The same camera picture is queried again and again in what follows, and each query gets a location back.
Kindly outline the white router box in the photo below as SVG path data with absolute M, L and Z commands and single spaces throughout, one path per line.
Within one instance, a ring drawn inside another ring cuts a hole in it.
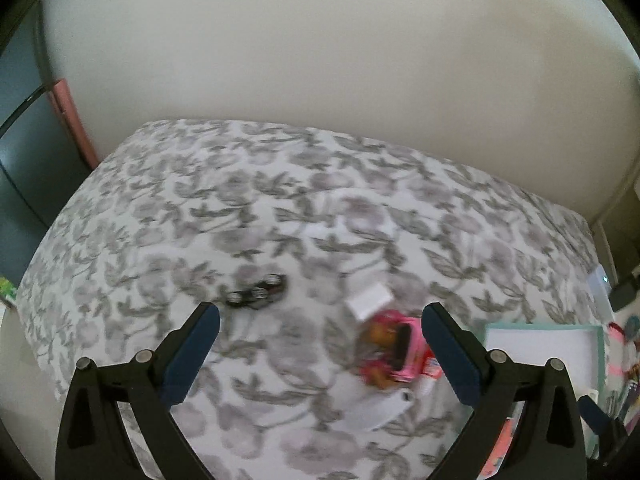
M 605 323 L 611 323 L 614 318 L 614 312 L 608 299 L 612 286 L 608 280 L 603 266 L 600 264 L 588 275 L 587 285 L 593 296 L 594 306 Z

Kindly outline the teal rimmed white tray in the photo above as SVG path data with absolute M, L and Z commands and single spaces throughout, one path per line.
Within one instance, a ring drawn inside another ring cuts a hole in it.
M 560 360 L 576 398 L 589 396 L 601 405 L 606 390 L 602 326 L 491 323 L 484 346 L 506 352 L 517 363 L 543 366 L 552 358 Z

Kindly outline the dark cabinet door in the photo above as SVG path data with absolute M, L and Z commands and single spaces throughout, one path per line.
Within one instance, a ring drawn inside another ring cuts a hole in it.
M 37 3 L 1 53 L 1 275 L 15 285 L 90 174 L 53 84 Z

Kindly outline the pink kids watch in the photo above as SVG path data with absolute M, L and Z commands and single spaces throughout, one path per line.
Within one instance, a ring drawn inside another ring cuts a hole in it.
M 422 374 L 426 355 L 427 343 L 420 318 L 402 316 L 395 327 L 390 355 L 390 377 L 395 382 L 413 382 Z

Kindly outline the green box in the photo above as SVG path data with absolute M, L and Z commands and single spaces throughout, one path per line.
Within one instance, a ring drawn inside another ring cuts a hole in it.
M 0 276 L 0 300 L 2 304 L 8 307 L 15 307 L 16 295 L 17 289 L 14 284 L 4 276 Z

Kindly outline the grey floral blanket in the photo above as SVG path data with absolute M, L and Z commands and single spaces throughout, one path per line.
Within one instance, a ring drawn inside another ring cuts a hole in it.
M 367 350 L 358 294 L 467 330 L 598 325 L 584 218 L 469 166 L 265 122 L 159 120 L 93 171 L 18 286 L 58 398 L 75 364 L 153 349 L 203 301 L 221 330 L 171 413 L 219 479 L 423 479 L 461 428 L 445 379 L 398 419 L 344 425 Z

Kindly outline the black wall adapter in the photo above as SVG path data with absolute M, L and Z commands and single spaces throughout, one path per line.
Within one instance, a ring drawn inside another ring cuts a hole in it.
M 617 283 L 608 296 L 612 310 L 618 312 L 634 302 L 638 291 L 639 281 L 633 275 Z

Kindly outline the black toy car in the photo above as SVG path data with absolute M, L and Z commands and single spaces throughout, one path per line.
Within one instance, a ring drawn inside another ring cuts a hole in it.
M 270 273 L 248 287 L 228 292 L 224 302 L 230 308 L 260 310 L 281 300 L 287 291 L 288 278 L 284 274 Z

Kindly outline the red white glue stick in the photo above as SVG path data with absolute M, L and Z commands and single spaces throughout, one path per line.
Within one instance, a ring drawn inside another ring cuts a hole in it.
M 430 394 L 442 377 L 442 368 L 434 356 L 427 356 L 423 363 L 421 373 L 416 378 L 414 393 L 418 398 L 424 398 Z

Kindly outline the white charger cube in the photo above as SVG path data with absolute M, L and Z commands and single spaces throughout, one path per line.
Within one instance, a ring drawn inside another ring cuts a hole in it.
M 358 322 L 366 322 L 394 300 L 392 291 L 382 283 L 375 283 L 346 300 L 349 312 Z

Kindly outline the brown pup toy figure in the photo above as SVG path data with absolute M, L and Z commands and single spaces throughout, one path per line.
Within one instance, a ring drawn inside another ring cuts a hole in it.
M 399 311 L 386 310 L 373 315 L 364 326 L 361 339 L 366 344 L 367 353 L 359 364 L 359 374 L 367 386 L 380 390 L 397 387 L 392 361 L 403 318 Z

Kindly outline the colourful toy pile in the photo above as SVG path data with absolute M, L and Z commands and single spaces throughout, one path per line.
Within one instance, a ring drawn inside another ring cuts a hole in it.
M 629 383 L 638 382 L 638 315 L 631 315 L 623 325 L 611 323 L 606 334 L 605 406 L 608 414 L 618 415 L 629 396 Z

